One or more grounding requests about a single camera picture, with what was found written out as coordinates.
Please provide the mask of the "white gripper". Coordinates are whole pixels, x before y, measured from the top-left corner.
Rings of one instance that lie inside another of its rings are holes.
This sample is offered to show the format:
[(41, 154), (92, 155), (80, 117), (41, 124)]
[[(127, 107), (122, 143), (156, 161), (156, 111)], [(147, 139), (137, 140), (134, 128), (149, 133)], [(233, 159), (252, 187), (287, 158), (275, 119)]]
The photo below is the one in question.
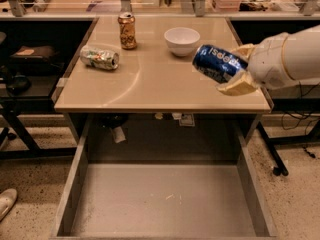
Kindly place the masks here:
[(286, 88), (294, 80), (285, 69), (283, 50), (289, 34), (284, 32), (268, 37), (256, 46), (252, 43), (241, 45), (232, 54), (248, 61), (247, 70), (240, 70), (227, 83), (216, 89), (227, 96), (241, 96), (255, 92), (260, 84), (267, 89)]

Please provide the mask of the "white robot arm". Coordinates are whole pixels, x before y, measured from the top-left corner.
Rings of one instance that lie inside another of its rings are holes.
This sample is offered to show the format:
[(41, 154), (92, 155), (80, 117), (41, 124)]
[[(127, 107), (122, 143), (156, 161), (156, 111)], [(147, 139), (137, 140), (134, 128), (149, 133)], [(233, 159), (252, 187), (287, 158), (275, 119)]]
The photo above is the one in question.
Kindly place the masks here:
[(283, 32), (258, 44), (234, 50), (248, 63), (227, 83), (216, 86), (228, 96), (241, 96), (259, 88), (283, 89), (304, 80), (320, 78), (320, 26), (293, 34)]

